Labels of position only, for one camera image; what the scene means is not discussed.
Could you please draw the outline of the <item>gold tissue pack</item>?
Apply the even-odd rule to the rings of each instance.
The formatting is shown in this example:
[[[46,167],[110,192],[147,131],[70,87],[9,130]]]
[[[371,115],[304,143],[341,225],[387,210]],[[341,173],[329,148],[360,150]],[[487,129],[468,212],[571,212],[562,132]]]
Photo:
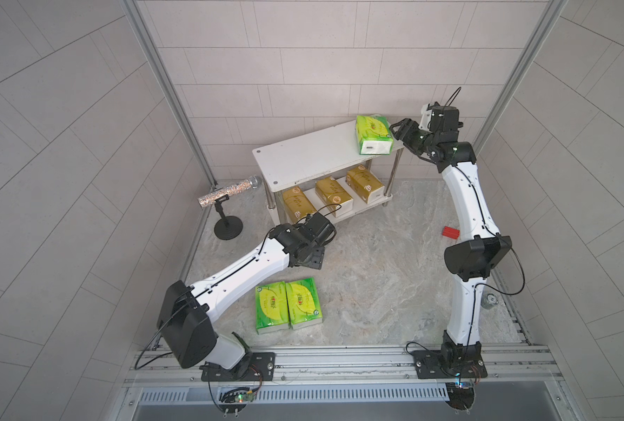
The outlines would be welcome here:
[[[384,184],[365,165],[349,169],[345,182],[367,205],[379,200],[385,189]]]
[[[324,203],[324,209],[334,217],[340,217],[353,210],[353,197],[334,177],[318,180],[315,191]]]
[[[313,215],[317,212],[317,208],[298,186],[284,191],[282,200],[288,219],[292,224],[296,224],[301,219],[305,219],[308,215]]]

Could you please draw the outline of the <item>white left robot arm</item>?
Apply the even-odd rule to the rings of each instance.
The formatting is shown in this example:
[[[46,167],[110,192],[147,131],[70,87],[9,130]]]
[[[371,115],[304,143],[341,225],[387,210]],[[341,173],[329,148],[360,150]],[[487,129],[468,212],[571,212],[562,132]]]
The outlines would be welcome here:
[[[200,367],[204,382],[271,380],[273,353],[255,353],[238,334],[225,336],[213,324],[233,303],[286,268],[320,269],[336,227],[320,213],[297,224],[270,229],[252,251],[227,268],[190,285],[169,286],[153,337],[166,342],[182,368]]]

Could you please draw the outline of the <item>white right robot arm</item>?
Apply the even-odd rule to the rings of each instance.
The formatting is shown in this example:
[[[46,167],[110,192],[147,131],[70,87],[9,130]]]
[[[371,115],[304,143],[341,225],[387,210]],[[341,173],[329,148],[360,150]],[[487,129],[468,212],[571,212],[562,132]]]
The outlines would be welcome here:
[[[454,279],[452,313],[438,351],[414,351],[421,379],[441,379],[468,387],[487,376],[480,342],[480,307],[487,279],[512,249],[492,219],[480,187],[477,158],[468,142],[459,141],[459,110],[433,103],[419,122],[403,119],[391,126],[396,140],[415,156],[436,165],[459,219],[459,240],[444,252]]]

